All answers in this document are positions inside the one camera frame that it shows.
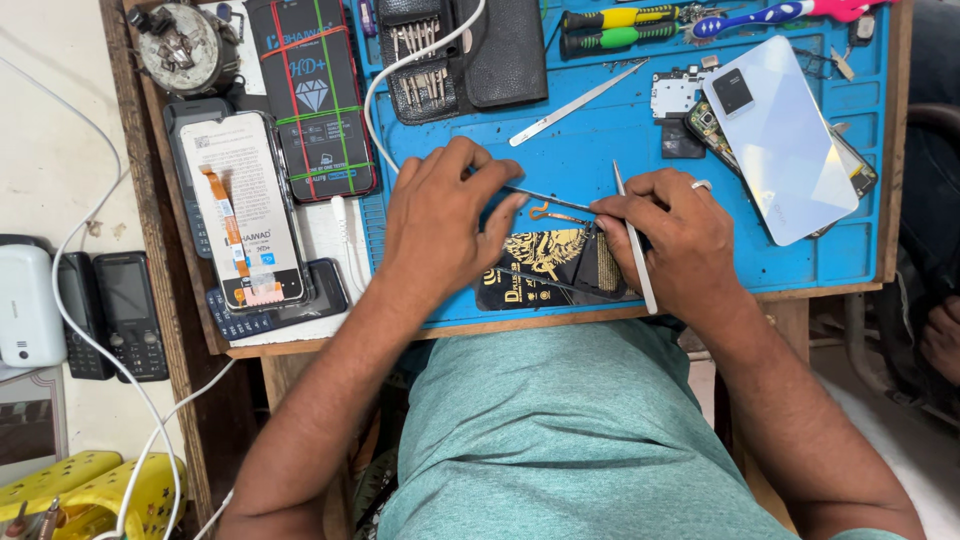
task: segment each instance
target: man's left hand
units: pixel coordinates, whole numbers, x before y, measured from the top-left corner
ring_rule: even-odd
[[[527,196],[504,199],[482,232],[480,212],[497,190],[521,175],[516,161],[495,160],[463,136],[423,160],[409,158],[390,197],[386,252],[376,276],[416,293],[421,307],[439,306],[500,258],[514,213]]]

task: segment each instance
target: green screwdriver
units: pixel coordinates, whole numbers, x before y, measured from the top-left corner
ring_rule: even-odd
[[[618,49],[628,47],[642,39],[672,37],[685,30],[675,21],[657,24],[640,24],[625,28],[607,30],[573,36],[563,34],[560,40],[560,54],[565,58],[575,57],[597,49]]]

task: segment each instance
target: yellow plastic container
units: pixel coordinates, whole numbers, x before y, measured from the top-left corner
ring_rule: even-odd
[[[136,480],[136,487],[124,527],[129,540],[161,540],[170,521],[174,504],[174,476],[167,454],[147,454],[146,462]],[[119,454],[113,452],[84,452],[43,471],[0,488],[0,522],[16,517],[20,505],[28,501],[27,513],[45,511],[54,497],[60,495],[60,507],[77,519],[57,529],[57,540],[84,538],[83,530],[94,524],[115,520],[120,511],[124,491],[136,461],[120,464]],[[177,521],[186,507],[186,474],[183,462],[177,459],[182,495]],[[96,504],[103,508],[82,506]]]
[[[136,487],[130,500],[130,511],[124,530],[129,540],[160,540],[170,522],[174,506],[174,476],[170,471],[167,454],[147,454],[146,462],[136,479]],[[60,497],[60,504],[98,504],[114,514],[120,512],[127,482],[136,461],[128,461],[112,471],[93,479]],[[177,474],[180,476],[180,508],[177,521],[183,517],[186,507],[186,474],[183,462],[177,459]]]
[[[123,459],[116,452],[81,452],[9,483],[0,488],[0,522],[15,518],[24,501],[28,501],[28,514],[43,512],[57,495],[72,491],[121,463]]]

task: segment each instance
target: toothbrush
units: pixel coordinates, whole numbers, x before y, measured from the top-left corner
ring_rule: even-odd
[[[784,2],[746,15],[737,17],[707,17],[686,29],[684,41],[703,45],[713,41],[718,34],[745,24],[780,24],[804,15],[830,15],[839,22],[853,22],[873,4],[887,0],[799,0]]]

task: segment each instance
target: person's foot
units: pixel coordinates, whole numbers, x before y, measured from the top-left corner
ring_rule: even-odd
[[[960,386],[960,296],[951,296],[930,311],[920,352],[947,380]]]

